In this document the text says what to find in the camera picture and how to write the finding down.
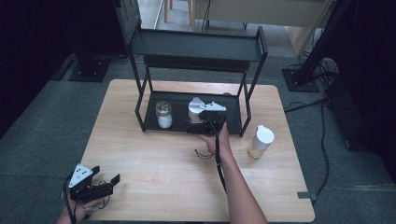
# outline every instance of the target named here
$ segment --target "hand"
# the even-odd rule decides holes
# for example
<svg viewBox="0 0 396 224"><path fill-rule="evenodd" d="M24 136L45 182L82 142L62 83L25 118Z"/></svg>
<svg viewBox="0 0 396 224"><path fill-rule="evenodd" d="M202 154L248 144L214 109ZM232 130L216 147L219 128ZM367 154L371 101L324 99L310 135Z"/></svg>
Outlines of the hand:
<svg viewBox="0 0 396 224"><path fill-rule="evenodd" d="M93 211L87 212L80 204L77 204L77 202L71 200L70 196L67 197L67 200L69 201L70 209L72 210L73 213L74 213L74 210L75 210L75 207L76 207L76 213L74 213L74 214L76 216L77 223L82 221L82 219L85 216L91 215L93 213ZM85 208L94 207L97 204L102 203L102 202L103 202L103 199L97 199L97 200L88 202L88 203L84 204L83 206ZM58 224L65 224L65 223L69 224L69 223L71 223L70 216L69 216L69 213L67 212L66 205L64 206L64 209L62 210L62 213L59 216L59 219L58 219L57 223Z"/></svg>
<svg viewBox="0 0 396 224"><path fill-rule="evenodd" d="M198 137L206 142L209 151L211 151L213 154L216 153L215 136L209 137L203 134L199 134ZM227 122L224 123L224 126L219 133L219 150L220 150L220 157L222 159L233 156L233 153L231 152L230 137L228 134Z"/></svg>

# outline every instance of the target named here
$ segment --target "wooden table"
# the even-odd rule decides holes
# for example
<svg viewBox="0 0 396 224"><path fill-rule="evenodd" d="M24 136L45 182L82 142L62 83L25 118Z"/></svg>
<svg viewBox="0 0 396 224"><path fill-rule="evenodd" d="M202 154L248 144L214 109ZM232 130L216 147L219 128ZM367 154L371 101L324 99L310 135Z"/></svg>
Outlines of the wooden table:
<svg viewBox="0 0 396 224"><path fill-rule="evenodd" d="M164 91L234 94L239 85L153 81L153 86ZM189 133L143 133L134 114L137 97L134 80L113 80L108 87L81 164L101 167L96 181L120 174L120 183L106 209L91 219L228 221L227 198L215 160L201 160L194 152L197 148L205 154L205 143ZM147 101L145 96L143 115ZM240 102L244 108L245 101ZM232 135L230 140L251 191L271 222L312 221L310 200L297 195L307 188L276 87L257 85L250 106L252 120L244 137ZM270 128L276 139L255 161L247 148L259 124Z"/></svg>

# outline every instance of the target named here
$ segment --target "glass jar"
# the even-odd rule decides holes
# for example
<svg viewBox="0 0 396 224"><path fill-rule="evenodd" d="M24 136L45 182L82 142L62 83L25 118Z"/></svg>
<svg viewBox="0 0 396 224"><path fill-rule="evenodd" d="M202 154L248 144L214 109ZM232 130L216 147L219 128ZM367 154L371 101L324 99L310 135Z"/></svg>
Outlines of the glass jar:
<svg viewBox="0 0 396 224"><path fill-rule="evenodd" d="M155 105L158 125L167 129L172 126L172 106L167 101L160 101Z"/></svg>

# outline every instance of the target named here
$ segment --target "jar lid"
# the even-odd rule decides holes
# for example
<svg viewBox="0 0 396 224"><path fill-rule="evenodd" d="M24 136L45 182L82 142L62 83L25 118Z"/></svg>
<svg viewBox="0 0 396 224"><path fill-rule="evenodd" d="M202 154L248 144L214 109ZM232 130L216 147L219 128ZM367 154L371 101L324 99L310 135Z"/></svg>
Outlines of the jar lid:
<svg viewBox="0 0 396 224"><path fill-rule="evenodd" d="M160 101L155 105L155 110L158 116L167 116L172 112L172 106L167 101Z"/></svg>
<svg viewBox="0 0 396 224"><path fill-rule="evenodd" d="M274 133L264 127L263 125L257 126L256 135L253 138L253 144L256 148L265 150L274 141Z"/></svg>

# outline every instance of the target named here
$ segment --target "black stand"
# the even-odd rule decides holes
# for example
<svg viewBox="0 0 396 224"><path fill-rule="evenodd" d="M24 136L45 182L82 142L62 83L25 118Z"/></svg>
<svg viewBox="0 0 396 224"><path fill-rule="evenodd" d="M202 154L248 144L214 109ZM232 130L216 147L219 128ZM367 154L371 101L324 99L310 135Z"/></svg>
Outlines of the black stand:
<svg viewBox="0 0 396 224"><path fill-rule="evenodd" d="M308 92L319 92L318 85L315 81L305 83L304 85L297 84L297 78L295 69L282 69L283 78L285 78L286 85L289 91L308 91Z"/></svg>
<svg viewBox="0 0 396 224"><path fill-rule="evenodd" d="M61 80L72 63L73 63L73 54L69 55L69 57L67 57L64 60L58 71L56 71L56 73L51 77L51 80L57 80L57 81Z"/></svg>
<svg viewBox="0 0 396 224"><path fill-rule="evenodd" d="M282 70L282 72L284 73L283 76L285 77L285 80L287 82L290 81L291 78L293 78L293 81L288 84L288 88L290 91L304 90L304 88L300 87L302 87L303 85L309 86L309 84L306 85L306 83L313 82L316 79L316 77L313 76L313 73L316 67L322 61L322 59L324 59L325 57L334 59L339 55L340 49L345 49L347 47L347 45L344 44L346 43L346 41L344 40L350 39L351 36L345 34L349 34L350 32L348 31L348 29L350 30L351 28L350 26L345 26L343 24L343 18L346 15L348 15L349 17L354 16L350 15L350 13L346 13L350 5L354 4L353 2L356 1L337 1L337 4L332 12L332 15L329 18L328 24L326 25L322 36L312 49L304 64L299 69L294 70L293 76L288 75L290 71L283 72Z"/></svg>
<svg viewBox="0 0 396 224"><path fill-rule="evenodd" d="M208 35L191 32L172 32L136 27L132 38L134 44L127 46L130 51L131 66L134 79L139 89L139 99L135 113L142 132L145 130L186 132L186 108L193 97L199 97L204 102L216 102L227 108L228 130L230 134L243 136L251 120L249 100L262 71L268 55L263 30L259 27L255 36L239 35ZM146 67L143 84L137 72L135 55L142 55ZM250 86L246 81L248 70L252 63L257 63L257 69ZM156 91L151 82L150 68L170 68L205 70L215 72L239 73L242 75L239 89L235 95L212 94L198 92ZM149 86L150 96L146 117L140 115L140 105L146 86ZM241 94L245 98L247 117L243 124L241 120ZM155 113L156 102L167 101L172 105L173 123L169 129L161 129Z"/></svg>
<svg viewBox="0 0 396 224"><path fill-rule="evenodd" d="M92 59L90 66L83 69L78 63L70 75L69 81L102 82L111 60Z"/></svg>

